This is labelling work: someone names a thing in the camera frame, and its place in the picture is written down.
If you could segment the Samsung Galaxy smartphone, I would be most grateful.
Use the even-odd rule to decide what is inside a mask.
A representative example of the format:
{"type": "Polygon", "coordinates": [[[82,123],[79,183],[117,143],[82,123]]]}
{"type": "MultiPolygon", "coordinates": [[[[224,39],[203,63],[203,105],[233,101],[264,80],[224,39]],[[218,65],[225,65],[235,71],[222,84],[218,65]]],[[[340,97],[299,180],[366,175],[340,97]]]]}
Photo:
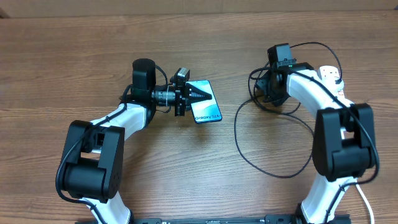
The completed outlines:
{"type": "Polygon", "coordinates": [[[222,120],[221,111],[217,104],[215,94],[211,87],[210,81],[196,80],[196,81],[186,82],[187,91],[190,85],[210,93],[213,97],[211,100],[205,100],[205,101],[190,101],[188,99],[188,102],[191,106],[194,122],[196,122],[196,124],[202,124],[202,123],[212,123],[212,122],[221,121],[222,120]]]}

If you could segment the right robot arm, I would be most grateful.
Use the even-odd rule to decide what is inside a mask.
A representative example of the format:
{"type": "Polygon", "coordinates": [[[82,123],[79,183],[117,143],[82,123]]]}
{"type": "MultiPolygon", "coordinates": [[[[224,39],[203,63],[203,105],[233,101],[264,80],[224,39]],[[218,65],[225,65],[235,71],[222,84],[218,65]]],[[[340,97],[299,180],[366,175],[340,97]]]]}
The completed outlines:
{"type": "Polygon", "coordinates": [[[292,97],[313,115],[312,160],[317,174],[293,215],[266,215],[265,221],[350,223],[349,215],[335,215],[338,204],[351,186],[370,183],[379,173],[373,110],[345,97],[340,65],[315,69],[298,63],[289,44],[272,46],[267,56],[257,88],[274,106],[292,97]]]}

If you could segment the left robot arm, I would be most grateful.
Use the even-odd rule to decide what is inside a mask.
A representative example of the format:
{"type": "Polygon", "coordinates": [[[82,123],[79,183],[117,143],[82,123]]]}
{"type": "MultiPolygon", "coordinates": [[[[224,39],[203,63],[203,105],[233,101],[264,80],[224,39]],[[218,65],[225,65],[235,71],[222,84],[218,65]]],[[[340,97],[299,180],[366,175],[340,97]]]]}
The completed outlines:
{"type": "Polygon", "coordinates": [[[191,81],[190,71],[179,68],[164,85],[157,85],[159,70],[149,58],[133,61],[132,82],[118,107],[100,119],[75,120],[69,126],[55,189],[64,201],[86,205],[95,223],[134,223],[119,193],[124,143],[148,126],[157,107],[174,109],[176,116],[191,110],[197,124],[221,119],[208,80],[191,81]]]}

